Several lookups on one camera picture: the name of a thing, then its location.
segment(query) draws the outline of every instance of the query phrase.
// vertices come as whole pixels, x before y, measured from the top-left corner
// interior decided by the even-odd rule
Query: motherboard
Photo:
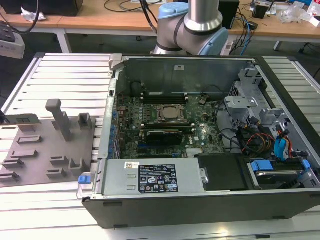
[[[213,121],[214,102],[201,102],[201,96],[195,95],[187,98],[185,104],[146,104],[141,97],[120,95],[120,158],[193,158],[202,153],[224,153]]]

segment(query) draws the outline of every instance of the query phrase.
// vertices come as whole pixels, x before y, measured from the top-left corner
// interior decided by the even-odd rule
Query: blue cable
[[[247,46],[248,46],[248,43],[249,43],[249,39],[250,39],[250,34],[249,34],[249,32],[250,32],[250,27],[249,27],[249,23],[248,23],[248,21],[247,21],[246,19],[244,19],[244,18],[242,18],[242,17],[235,17],[235,18],[244,21],[244,22],[246,23],[246,27],[247,27],[247,35],[246,35],[245,43],[244,43],[243,49],[242,49],[242,51],[241,51],[241,53],[240,53],[240,56],[242,56],[242,55],[244,54]]]

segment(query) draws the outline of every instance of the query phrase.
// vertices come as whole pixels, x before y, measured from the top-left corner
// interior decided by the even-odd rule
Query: cpu socket
[[[157,123],[185,123],[183,107],[181,105],[157,106]]]

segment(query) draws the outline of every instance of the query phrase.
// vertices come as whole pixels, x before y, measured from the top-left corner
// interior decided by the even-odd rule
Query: sticker
[[[125,169],[138,169],[140,165],[139,161],[126,161],[124,163]]]
[[[160,194],[178,192],[176,165],[139,165],[138,168],[140,193]]]
[[[174,66],[174,70],[178,70],[178,71],[184,71],[185,70],[185,66],[184,65],[175,65]]]

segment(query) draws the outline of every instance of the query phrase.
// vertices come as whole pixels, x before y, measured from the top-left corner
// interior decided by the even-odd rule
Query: circuit board
[[[194,123],[192,134],[184,134],[181,144],[152,146],[141,138],[142,124],[145,122],[158,123],[161,120],[159,110],[168,116],[169,110],[164,105],[143,104],[138,97],[123,96],[118,98],[119,132],[121,159],[145,158],[193,158],[196,154],[224,153],[223,141],[219,136],[216,124],[212,121],[212,102],[199,104],[201,96],[189,96],[188,102],[174,106],[180,111],[179,121]]]

